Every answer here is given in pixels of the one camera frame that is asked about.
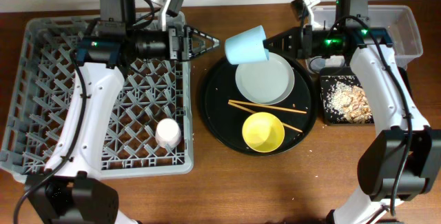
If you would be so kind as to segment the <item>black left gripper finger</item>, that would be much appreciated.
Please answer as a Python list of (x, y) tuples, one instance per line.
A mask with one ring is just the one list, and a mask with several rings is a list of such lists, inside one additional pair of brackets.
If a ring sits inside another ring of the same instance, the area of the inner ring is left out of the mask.
[(195, 58), (205, 54), (206, 52), (214, 50), (214, 49), (216, 49), (219, 46), (219, 43), (213, 43), (212, 46), (207, 47), (205, 45), (205, 43), (202, 43), (202, 42), (199, 42), (199, 41), (196, 44), (198, 45), (198, 47), (194, 47), (193, 43), (190, 43), (189, 46), (188, 46), (188, 48), (189, 48), (189, 50), (188, 50), (188, 61), (191, 61), (191, 60), (193, 60), (193, 59), (195, 59)]
[(220, 40), (217, 39), (216, 37), (213, 37), (205, 32), (202, 32), (192, 26), (186, 25), (186, 32), (187, 32), (188, 37), (191, 39), (198, 37), (198, 38), (209, 40), (214, 45), (220, 44)]

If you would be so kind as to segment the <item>light blue plastic cup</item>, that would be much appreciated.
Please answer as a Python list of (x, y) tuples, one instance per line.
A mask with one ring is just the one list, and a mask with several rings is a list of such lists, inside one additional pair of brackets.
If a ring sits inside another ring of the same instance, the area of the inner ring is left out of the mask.
[(225, 41), (225, 55), (232, 65), (258, 63), (269, 60), (269, 50), (264, 48), (266, 34), (262, 26), (241, 32)]

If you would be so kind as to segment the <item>food scraps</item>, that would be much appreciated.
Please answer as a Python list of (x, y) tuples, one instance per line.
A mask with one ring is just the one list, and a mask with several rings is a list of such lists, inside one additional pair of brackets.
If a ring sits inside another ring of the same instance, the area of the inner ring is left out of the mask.
[(363, 124), (373, 120), (365, 91), (357, 85), (337, 82), (326, 100), (325, 109), (330, 111), (331, 118), (337, 118), (337, 122)]

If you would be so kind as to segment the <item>pink plastic cup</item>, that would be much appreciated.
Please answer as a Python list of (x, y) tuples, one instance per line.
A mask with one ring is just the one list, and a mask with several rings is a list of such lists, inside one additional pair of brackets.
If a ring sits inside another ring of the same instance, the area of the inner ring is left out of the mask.
[(181, 142), (181, 129), (174, 119), (166, 118), (158, 122), (155, 139), (160, 147), (176, 147)]

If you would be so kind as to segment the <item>yellow plastic bowl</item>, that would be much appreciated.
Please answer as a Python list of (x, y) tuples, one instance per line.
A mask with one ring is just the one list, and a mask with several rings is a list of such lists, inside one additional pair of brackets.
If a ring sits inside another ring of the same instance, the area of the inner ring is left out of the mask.
[(277, 150), (285, 139), (282, 122), (268, 112), (250, 115), (242, 126), (244, 142), (253, 151), (269, 153)]

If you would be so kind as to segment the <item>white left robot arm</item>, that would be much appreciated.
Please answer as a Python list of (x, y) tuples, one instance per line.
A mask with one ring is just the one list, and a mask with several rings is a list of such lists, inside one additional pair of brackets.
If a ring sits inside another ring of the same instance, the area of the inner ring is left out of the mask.
[(44, 223), (133, 223), (119, 209), (116, 190), (102, 183), (101, 153), (108, 123), (135, 59), (188, 62), (209, 49), (194, 41), (219, 40), (185, 25), (164, 30), (102, 31), (78, 44), (75, 83), (61, 137), (42, 175), (30, 175), (26, 192)]

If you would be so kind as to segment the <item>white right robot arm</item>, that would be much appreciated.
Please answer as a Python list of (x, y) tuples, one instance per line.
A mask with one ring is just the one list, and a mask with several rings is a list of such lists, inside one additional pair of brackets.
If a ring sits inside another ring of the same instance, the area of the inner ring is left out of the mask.
[(358, 187), (328, 223), (375, 223), (386, 212), (430, 192), (440, 170), (440, 131), (417, 109), (383, 28), (365, 24), (329, 30), (292, 28), (263, 42), (292, 60), (342, 55), (365, 91), (376, 139), (358, 162)]

